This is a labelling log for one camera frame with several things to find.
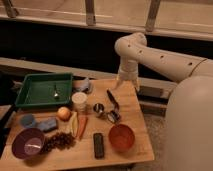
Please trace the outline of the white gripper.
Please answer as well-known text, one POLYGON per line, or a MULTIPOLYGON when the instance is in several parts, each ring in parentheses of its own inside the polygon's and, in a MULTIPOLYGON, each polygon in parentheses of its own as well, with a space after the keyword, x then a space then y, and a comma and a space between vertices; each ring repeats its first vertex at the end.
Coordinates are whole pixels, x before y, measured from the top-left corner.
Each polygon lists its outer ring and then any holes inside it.
POLYGON ((122 81, 133 81, 134 80, 134 86, 136 91, 140 90, 140 85, 138 81, 138 69, 127 69, 123 68, 122 66, 118 69, 118 81, 116 82, 115 89, 119 88, 122 84, 122 81))

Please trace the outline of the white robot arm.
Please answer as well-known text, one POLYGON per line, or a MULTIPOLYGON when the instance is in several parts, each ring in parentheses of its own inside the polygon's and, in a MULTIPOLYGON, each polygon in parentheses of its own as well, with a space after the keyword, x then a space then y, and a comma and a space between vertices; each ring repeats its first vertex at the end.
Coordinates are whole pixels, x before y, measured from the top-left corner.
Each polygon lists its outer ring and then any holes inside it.
POLYGON ((114 48, 118 83, 137 84, 140 64, 177 83, 166 109, 164 171, 213 171, 213 60, 150 48, 140 32, 114 48))

